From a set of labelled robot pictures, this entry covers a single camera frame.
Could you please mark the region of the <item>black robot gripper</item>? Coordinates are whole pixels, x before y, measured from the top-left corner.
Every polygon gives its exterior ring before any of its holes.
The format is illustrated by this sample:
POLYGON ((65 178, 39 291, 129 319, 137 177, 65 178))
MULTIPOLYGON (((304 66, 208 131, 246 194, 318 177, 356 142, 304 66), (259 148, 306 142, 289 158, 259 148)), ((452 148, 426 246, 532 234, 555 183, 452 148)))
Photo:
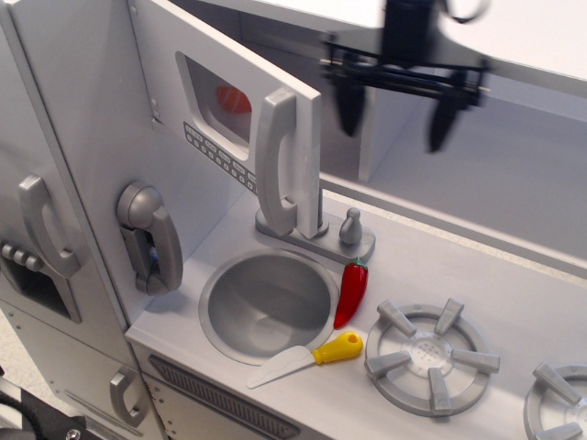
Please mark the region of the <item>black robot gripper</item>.
POLYGON ((357 133, 368 87, 426 97, 437 101, 428 151, 441 151, 459 112, 479 104, 489 61, 468 49, 449 49, 439 20, 468 24, 489 4, 480 1, 463 16, 449 1, 387 1, 383 27, 326 34, 324 76, 335 88, 342 130, 350 137, 357 133))

